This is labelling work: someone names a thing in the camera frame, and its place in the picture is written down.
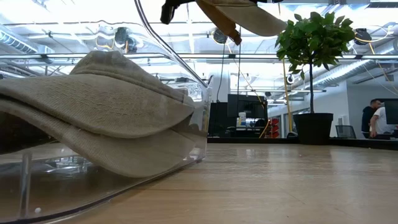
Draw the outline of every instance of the potted plant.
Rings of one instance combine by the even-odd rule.
[[[315,113],[313,107],[313,66],[336,65],[337,56],[349,52],[347,43],[354,39],[353,22],[341,16],[335,20],[334,13],[326,13],[324,17],[311,12],[309,19],[294,15],[297,22],[287,22],[286,30],[279,34],[275,46],[279,45],[279,60],[287,57],[290,62],[289,71],[300,73],[304,80],[304,65],[310,66],[310,108],[309,114],[294,115],[298,138],[302,144],[328,144],[333,114]]]

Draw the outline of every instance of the green leaves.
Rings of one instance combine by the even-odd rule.
[[[298,14],[294,17],[297,22],[288,21],[286,30],[279,34],[275,43],[275,47],[279,46],[278,58],[288,58],[292,74],[300,74],[304,79],[302,67],[307,64],[329,70],[329,65],[338,62],[337,56],[348,52],[348,42],[354,39],[351,20],[344,16],[335,19],[334,13],[322,17],[317,12],[311,12],[309,19]]]
[[[298,21],[302,21],[302,20],[303,20],[303,18],[301,18],[301,16],[298,15],[298,14],[294,14],[294,17],[295,17],[296,20],[298,20]]]

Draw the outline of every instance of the black planter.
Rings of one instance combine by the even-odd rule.
[[[298,139],[301,144],[326,145],[329,144],[331,113],[308,113],[293,115]]]

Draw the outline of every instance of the wooden table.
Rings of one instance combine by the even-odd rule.
[[[209,144],[202,163],[65,223],[398,223],[398,152]]]

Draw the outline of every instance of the plant stem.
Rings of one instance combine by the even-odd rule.
[[[312,80],[312,58],[310,57],[310,94],[311,94],[311,99],[310,99],[310,109],[311,109],[311,113],[314,113],[313,110],[313,80]]]

